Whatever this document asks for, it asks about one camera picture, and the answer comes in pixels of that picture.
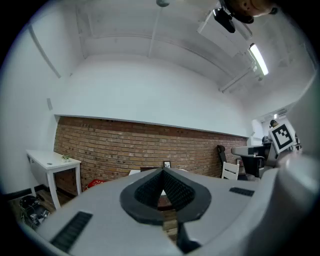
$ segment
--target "white side table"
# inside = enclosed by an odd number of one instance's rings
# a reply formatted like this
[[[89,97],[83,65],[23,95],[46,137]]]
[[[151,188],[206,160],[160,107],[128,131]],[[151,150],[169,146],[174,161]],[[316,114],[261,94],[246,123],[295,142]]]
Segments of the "white side table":
[[[62,162],[62,155],[53,151],[44,150],[27,150],[26,154],[32,161],[40,165],[42,170],[46,173],[50,193],[56,209],[60,208],[60,203],[57,196],[57,188],[54,173],[62,172],[75,168],[75,181],[78,195],[81,194],[81,180],[80,180],[80,163],[81,161],[70,158],[69,162]],[[35,188],[31,186],[31,191],[36,196]]]

